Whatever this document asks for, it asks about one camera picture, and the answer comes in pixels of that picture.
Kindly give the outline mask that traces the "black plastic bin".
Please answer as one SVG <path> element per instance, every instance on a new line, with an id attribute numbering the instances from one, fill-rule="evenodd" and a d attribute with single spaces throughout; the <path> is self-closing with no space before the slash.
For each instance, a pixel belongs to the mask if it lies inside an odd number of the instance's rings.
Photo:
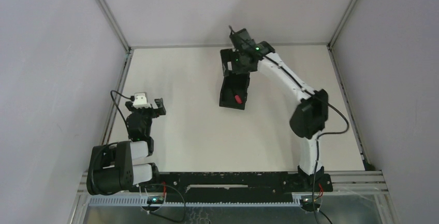
<path id="1" fill-rule="evenodd" d="M 250 74 L 234 74 L 224 77 L 223 84 L 219 95 L 219 106 L 223 108 L 231 108 L 244 110 L 247 101 L 247 90 L 250 84 Z M 243 101 L 237 104 L 234 95 L 239 95 Z"/>

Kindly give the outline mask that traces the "red handled screwdriver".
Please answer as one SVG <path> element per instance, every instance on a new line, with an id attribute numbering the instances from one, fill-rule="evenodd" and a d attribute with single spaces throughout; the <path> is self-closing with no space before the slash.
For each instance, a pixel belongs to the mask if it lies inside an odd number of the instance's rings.
<path id="1" fill-rule="evenodd" d="M 239 95 L 237 95 L 237 94 L 234 95 L 234 99 L 235 99 L 237 104 L 242 104 L 243 103 L 241 97 Z"/>

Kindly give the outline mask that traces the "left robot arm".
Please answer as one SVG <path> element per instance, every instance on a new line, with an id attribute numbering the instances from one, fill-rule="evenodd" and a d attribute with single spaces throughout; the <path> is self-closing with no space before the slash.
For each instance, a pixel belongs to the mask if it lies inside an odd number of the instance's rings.
<path id="1" fill-rule="evenodd" d="M 135 186 L 144 186 L 149 191 L 161 187 L 162 178 L 155 163 L 135 164 L 135 160 L 153 154 L 152 120 L 166 114 L 163 99 L 154 101 L 156 108 L 135 99 L 127 101 L 129 139 L 93 147 L 86 179 L 89 194 L 109 196 Z"/>

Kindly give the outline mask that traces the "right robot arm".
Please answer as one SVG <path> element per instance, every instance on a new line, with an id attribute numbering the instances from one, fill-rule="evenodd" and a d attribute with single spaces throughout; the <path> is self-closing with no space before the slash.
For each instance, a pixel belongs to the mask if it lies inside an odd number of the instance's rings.
<path id="1" fill-rule="evenodd" d="M 319 161 L 318 139 L 328 120 L 328 93 L 315 90 L 301 80 L 267 42 L 243 45 L 220 51 L 223 82 L 219 106 L 244 110 L 250 74 L 260 72 L 276 83 L 290 97 L 295 109 L 289 120 L 292 132 L 303 139 L 298 165 L 299 184 L 306 191 L 314 190 L 324 174 Z"/>

